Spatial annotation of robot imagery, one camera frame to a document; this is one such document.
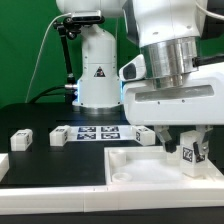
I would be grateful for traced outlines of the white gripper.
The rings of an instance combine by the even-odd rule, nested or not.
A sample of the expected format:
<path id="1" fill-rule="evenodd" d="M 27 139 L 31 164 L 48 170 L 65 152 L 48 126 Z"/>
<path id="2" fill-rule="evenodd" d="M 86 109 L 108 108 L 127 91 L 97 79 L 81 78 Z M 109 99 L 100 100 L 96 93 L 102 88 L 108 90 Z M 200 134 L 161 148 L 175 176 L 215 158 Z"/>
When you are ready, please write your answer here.
<path id="1" fill-rule="evenodd" d="M 193 149 L 196 162 L 202 162 L 212 125 L 224 124 L 224 73 L 196 72 L 182 87 L 163 90 L 154 90 L 149 80 L 126 84 L 124 111 L 131 125 L 157 125 L 155 134 L 167 153 L 176 151 L 176 142 L 164 125 L 197 125 Z"/>

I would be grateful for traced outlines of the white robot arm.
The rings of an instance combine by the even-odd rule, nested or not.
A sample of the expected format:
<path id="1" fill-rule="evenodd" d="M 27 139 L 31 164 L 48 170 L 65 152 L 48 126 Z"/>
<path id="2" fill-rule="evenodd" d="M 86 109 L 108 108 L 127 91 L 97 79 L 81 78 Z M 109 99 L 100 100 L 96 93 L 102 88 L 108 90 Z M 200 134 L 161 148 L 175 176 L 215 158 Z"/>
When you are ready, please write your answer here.
<path id="1" fill-rule="evenodd" d="M 208 0 L 56 0 L 62 13 L 77 18 L 98 10 L 125 18 L 129 40 L 144 52 L 129 64 L 133 78 L 124 87 L 124 110 L 132 125 L 152 125 L 169 146 L 171 125 L 194 125 L 189 148 L 198 161 L 209 152 L 209 135 L 224 125 L 224 59 L 197 56 Z"/>

